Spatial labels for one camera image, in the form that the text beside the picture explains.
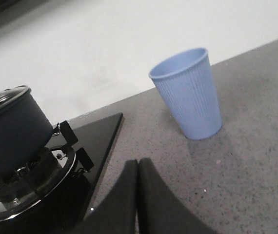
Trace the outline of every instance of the cup rim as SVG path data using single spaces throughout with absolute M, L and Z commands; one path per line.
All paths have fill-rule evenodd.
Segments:
M 160 66 L 162 66 L 164 63 L 168 62 L 169 60 L 171 59 L 174 59 L 174 58 L 178 58 L 179 56 L 181 56 L 182 54 L 185 54 L 185 53 L 188 53 L 188 52 L 192 52 L 192 51 L 195 51 L 195 50 L 203 50 L 203 54 L 201 56 L 199 56 L 196 60 L 192 61 L 190 64 L 180 68 L 180 69 L 177 69 L 176 71 L 173 71 L 173 72 L 170 72 L 170 73 L 167 73 L 167 74 L 163 74 L 163 75 L 152 75 L 152 73 L 157 69 L 159 68 Z M 200 63 L 201 61 L 203 61 L 206 57 L 208 56 L 208 50 L 204 47 L 197 47 L 197 48 L 193 48 L 193 49 L 189 49 L 189 50 L 185 50 L 185 51 L 182 51 L 180 53 L 177 53 L 169 58 L 166 58 L 165 60 L 161 61 L 160 63 L 158 63 L 156 66 L 154 66 L 151 71 L 149 72 L 149 77 L 151 79 L 161 79 L 161 78 L 168 78 L 168 77 L 171 77 L 173 75 L 177 75 L 195 65 L 197 65 L 198 63 Z

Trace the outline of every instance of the kitchen counter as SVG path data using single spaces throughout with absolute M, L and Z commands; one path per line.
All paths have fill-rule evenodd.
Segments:
M 182 134 L 156 89 L 70 121 L 78 127 L 124 114 L 94 206 L 126 160 L 150 157 L 181 202 L 216 231 L 278 234 L 278 40 L 214 65 L 213 74 L 223 127 L 205 140 Z

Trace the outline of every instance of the gas stove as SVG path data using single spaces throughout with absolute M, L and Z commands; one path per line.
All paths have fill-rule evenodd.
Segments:
M 0 234 L 66 233 L 81 222 L 121 119 L 52 128 L 27 86 L 0 92 Z

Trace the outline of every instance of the ribbed cup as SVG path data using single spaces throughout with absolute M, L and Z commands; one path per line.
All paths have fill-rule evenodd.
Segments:
M 218 132 L 221 116 L 207 49 L 174 55 L 155 66 L 149 77 L 187 138 Z

